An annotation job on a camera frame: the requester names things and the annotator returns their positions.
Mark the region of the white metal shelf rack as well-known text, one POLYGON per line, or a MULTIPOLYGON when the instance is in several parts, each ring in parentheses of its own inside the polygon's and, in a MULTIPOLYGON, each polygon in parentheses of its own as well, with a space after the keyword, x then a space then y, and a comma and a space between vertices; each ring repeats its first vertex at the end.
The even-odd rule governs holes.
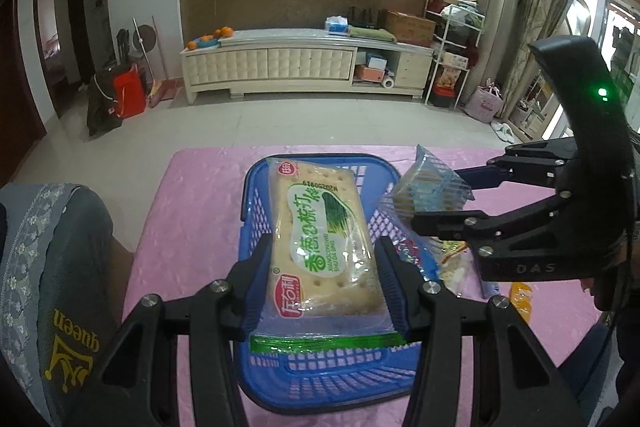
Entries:
POLYGON ((456 108, 480 57, 485 15, 474 0, 426 0, 424 16, 435 24, 425 102, 456 108))

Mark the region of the pink shopping bag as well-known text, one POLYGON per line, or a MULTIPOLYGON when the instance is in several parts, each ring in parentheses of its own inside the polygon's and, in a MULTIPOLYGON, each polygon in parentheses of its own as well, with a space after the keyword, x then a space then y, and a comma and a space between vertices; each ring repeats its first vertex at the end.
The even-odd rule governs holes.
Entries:
POLYGON ((487 78, 465 103, 464 113, 471 118, 490 124, 503 106, 503 98, 494 80, 487 78))

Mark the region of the green folded cloth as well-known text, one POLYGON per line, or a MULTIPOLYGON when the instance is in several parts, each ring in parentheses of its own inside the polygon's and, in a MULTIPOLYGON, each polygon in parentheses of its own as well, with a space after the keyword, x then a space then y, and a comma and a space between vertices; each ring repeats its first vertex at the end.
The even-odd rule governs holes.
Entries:
POLYGON ((396 42, 397 38, 384 28, 367 28, 359 26, 348 26, 347 35, 350 38, 368 39, 383 42, 396 42))

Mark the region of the orange snack packet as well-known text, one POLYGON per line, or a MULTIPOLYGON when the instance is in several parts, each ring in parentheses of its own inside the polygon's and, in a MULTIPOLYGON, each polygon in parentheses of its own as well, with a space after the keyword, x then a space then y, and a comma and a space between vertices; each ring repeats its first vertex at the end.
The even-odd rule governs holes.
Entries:
POLYGON ((509 291, 510 303, 523 317, 526 323, 530 322, 533 311, 533 288, 522 282, 512 282, 509 291))

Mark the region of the white slippers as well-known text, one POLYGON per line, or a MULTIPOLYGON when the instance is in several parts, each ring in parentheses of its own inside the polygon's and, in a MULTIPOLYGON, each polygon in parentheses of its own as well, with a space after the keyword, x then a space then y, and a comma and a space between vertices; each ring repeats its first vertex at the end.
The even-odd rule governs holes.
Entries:
POLYGON ((493 121, 490 124, 490 127, 502 142, 509 144, 515 143, 515 135, 513 134, 511 127, 505 122, 493 121))

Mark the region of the red noodle snack bag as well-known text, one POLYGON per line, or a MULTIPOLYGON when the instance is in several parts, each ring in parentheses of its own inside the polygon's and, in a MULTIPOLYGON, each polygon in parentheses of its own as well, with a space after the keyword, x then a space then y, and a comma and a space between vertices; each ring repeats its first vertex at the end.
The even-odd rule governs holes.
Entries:
POLYGON ((416 265, 424 280, 441 281, 454 295, 461 297, 471 261, 468 246, 461 241, 436 237, 401 239, 395 242, 398 257, 416 265))

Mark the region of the blue plastic basket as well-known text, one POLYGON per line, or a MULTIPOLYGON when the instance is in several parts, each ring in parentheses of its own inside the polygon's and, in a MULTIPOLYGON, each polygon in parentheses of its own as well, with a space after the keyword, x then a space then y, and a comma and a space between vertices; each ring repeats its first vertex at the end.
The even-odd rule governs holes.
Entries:
POLYGON ((265 306, 235 347, 243 391, 278 414, 323 414, 406 395, 420 347, 393 329, 373 246, 436 279, 436 262, 382 206, 399 182, 368 154, 302 154, 257 161, 244 180, 240 258, 265 236, 272 255, 265 306))

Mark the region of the pink quilted table cover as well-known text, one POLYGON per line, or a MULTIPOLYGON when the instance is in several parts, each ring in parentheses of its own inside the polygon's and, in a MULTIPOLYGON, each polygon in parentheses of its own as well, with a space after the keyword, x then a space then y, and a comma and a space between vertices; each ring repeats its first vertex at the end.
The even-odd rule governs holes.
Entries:
MULTIPOLYGON (((500 150, 431 147, 451 168, 482 165, 500 150)), ((387 160, 404 173, 416 156, 415 145, 328 145, 213 147, 179 150, 168 162, 134 256, 125 300, 126 315, 141 297, 164 300, 191 296, 205 283, 224 277, 238 257, 245 175, 258 159, 281 153, 365 153, 387 160)), ((542 199, 543 188, 503 183, 480 192, 472 208, 498 215, 542 199)), ((559 365, 580 343, 600 312, 577 281, 530 283, 534 288, 529 326, 552 361, 559 365)), ((188 340, 178 343, 180 426, 194 426, 188 340)), ((472 349, 463 341, 463 367, 457 426, 469 425, 472 349)), ((251 426, 400 426, 408 397, 372 407, 326 415, 281 416, 242 396, 251 426)))

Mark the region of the cardboard box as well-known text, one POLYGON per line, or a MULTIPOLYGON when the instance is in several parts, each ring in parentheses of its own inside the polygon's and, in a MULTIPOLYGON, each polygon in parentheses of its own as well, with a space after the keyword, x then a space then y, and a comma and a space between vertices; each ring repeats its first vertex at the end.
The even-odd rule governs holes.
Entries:
POLYGON ((398 42, 428 48, 434 38, 436 24, 428 18, 401 12, 386 11, 383 27, 394 35, 398 42))

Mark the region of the tissue box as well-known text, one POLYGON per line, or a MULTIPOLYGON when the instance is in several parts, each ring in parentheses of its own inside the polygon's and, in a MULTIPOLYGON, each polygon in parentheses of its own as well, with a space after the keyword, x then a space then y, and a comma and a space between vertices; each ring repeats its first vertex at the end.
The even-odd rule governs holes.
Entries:
POLYGON ((347 35, 349 30, 348 19, 344 16, 328 16, 324 21, 324 29, 332 35, 347 35))

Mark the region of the oranges on blue plate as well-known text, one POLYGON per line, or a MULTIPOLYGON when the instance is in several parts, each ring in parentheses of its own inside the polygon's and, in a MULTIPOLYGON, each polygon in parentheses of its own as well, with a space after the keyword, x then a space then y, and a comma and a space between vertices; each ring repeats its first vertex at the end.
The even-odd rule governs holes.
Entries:
POLYGON ((216 48, 220 45, 222 39, 231 38, 234 34, 234 30, 230 26, 224 26, 217 28, 212 34, 202 35, 195 38, 186 44, 188 51, 195 51, 198 49, 216 48))

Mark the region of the black bag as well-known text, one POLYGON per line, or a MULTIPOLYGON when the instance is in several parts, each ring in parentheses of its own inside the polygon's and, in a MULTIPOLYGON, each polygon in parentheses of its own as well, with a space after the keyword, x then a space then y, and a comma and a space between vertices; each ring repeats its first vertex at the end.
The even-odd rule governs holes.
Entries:
POLYGON ((117 115, 117 98, 114 79, 115 67, 107 67, 96 72, 89 81, 87 96, 86 125, 90 138, 110 132, 122 125, 117 115))

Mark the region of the green scallion cracker pack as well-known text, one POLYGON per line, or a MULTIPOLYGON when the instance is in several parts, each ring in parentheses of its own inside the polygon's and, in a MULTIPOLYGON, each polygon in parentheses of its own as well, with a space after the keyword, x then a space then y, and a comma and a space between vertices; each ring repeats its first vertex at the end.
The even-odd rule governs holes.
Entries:
POLYGON ((395 347, 364 194, 369 165, 343 158, 267 161, 270 273, 250 349, 270 355, 395 347))

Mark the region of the blue striped snack pack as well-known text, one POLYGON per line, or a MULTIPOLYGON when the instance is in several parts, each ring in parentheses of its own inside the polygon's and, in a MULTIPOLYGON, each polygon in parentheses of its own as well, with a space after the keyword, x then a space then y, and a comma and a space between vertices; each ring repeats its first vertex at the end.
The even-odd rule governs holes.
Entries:
POLYGON ((418 145, 414 163, 390 193, 380 199, 378 209, 408 227, 417 213, 460 211, 474 199, 469 183, 432 152, 418 145))

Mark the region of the cream TV cabinet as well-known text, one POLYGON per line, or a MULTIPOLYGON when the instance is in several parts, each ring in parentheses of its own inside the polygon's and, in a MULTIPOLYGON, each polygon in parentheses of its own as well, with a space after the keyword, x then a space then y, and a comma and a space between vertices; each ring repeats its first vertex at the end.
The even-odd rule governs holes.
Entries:
POLYGON ((247 94, 388 94, 422 98, 434 51, 322 29, 239 30, 181 52, 186 99, 247 94))

